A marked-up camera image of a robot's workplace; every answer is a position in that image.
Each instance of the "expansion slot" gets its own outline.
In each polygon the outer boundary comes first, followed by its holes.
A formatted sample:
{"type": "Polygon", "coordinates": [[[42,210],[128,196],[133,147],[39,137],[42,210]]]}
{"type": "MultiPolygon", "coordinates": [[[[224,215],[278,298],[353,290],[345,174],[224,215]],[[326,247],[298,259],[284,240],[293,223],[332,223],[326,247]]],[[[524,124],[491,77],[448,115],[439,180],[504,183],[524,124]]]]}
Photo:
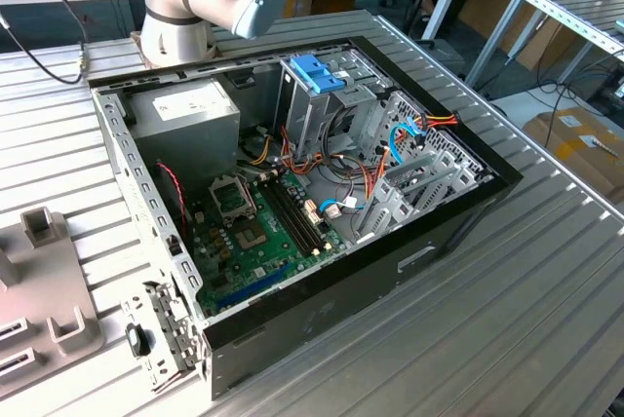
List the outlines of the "expansion slot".
{"type": "Polygon", "coordinates": [[[251,297],[252,295],[256,295],[258,292],[265,290],[273,284],[279,282],[286,273],[286,270],[289,268],[289,265],[285,265],[281,267],[279,270],[271,273],[264,278],[256,281],[253,284],[246,285],[245,287],[237,290],[236,292],[232,292],[223,298],[219,298],[216,301],[216,307],[220,310],[221,308],[225,308],[228,305],[236,305],[237,303],[242,302],[246,298],[251,297]]]}
{"type": "Polygon", "coordinates": [[[258,187],[304,256],[310,256],[315,249],[322,248],[321,237],[279,181],[268,181],[258,187]]]}

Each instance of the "yellow cable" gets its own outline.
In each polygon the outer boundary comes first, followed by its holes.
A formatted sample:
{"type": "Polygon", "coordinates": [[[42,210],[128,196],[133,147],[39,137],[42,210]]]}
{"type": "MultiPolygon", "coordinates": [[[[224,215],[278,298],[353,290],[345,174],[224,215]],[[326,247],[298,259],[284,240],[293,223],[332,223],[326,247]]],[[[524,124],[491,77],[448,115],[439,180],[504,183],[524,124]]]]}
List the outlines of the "yellow cable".
{"type": "Polygon", "coordinates": [[[260,157],[258,157],[254,161],[251,161],[250,164],[252,164],[253,166],[257,166],[257,165],[262,164],[265,161],[265,159],[269,155],[269,142],[270,141],[271,141],[271,136],[267,136],[266,142],[264,143],[264,150],[262,151],[262,154],[260,154],[260,157]]]}

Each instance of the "motherboard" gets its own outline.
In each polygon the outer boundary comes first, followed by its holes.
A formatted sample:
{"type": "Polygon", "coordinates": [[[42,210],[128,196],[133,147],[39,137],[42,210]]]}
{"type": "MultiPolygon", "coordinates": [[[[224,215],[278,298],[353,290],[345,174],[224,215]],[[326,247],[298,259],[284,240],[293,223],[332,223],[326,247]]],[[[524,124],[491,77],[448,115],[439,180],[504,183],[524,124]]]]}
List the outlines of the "motherboard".
{"type": "Polygon", "coordinates": [[[226,175],[215,182],[216,189],[213,183],[205,198],[190,205],[193,259],[204,281],[197,300],[207,315],[346,249],[338,234],[315,217],[311,200],[291,172],[255,181],[226,175]]]}

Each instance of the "label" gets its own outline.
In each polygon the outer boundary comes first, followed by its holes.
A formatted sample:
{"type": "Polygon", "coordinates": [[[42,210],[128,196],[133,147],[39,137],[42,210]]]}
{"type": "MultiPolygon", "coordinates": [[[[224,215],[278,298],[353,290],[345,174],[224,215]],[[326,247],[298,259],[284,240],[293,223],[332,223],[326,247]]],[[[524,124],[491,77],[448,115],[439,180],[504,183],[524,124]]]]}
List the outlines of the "label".
{"type": "Polygon", "coordinates": [[[355,209],[355,206],[358,204],[358,199],[353,198],[352,196],[347,196],[344,200],[344,205],[348,208],[355,209]]]}
{"type": "Polygon", "coordinates": [[[579,136],[579,138],[587,144],[587,147],[596,147],[596,143],[594,141],[598,141],[597,137],[587,134],[585,136],[579,136]]]}
{"type": "Polygon", "coordinates": [[[200,89],[156,97],[153,103],[161,120],[166,122],[196,113],[207,113],[207,118],[221,117],[229,112],[231,102],[215,81],[211,81],[200,89]]]}
{"type": "Polygon", "coordinates": [[[573,117],[572,115],[562,115],[559,117],[559,119],[564,122],[564,125],[566,125],[568,128],[576,128],[576,127],[582,127],[583,124],[581,122],[579,122],[576,117],[573,117]]]}

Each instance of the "aluminum extrusion table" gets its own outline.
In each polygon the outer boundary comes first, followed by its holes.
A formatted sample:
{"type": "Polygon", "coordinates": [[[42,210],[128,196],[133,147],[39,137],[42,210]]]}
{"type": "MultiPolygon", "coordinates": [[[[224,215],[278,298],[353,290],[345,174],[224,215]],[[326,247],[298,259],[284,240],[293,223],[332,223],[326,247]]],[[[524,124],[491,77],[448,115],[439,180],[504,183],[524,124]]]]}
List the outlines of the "aluminum extrusion table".
{"type": "Polygon", "coordinates": [[[624,19],[624,0],[512,0],[468,74],[466,84],[474,86],[477,83],[494,50],[524,2],[534,6],[536,12],[509,52],[509,57],[515,56],[535,26],[547,16],[587,40],[585,46],[562,73],[559,78],[560,82],[572,73],[592,45],[624,59],[624,34],[615,29],[615,22],[624,19]]]}
{"type": "MultiPolygon", "coordinates": [[[[0,224],[63,212],[105,331],[93,357],[0,402],[0,415],[599,416],[624,386],[624,218],[382,18],[277,22],[227,54],[363,35],[456,111],[524,179],[450,257],[211,404],[191,375],[154,396],[120,298],[149,260],[85,85],[0,57],[0,224]]],[[[130,41],[90,46],[93,74],[143,68],[130,41]]],[[[69,74],[77,48],[38,55],[69,74]]]]}

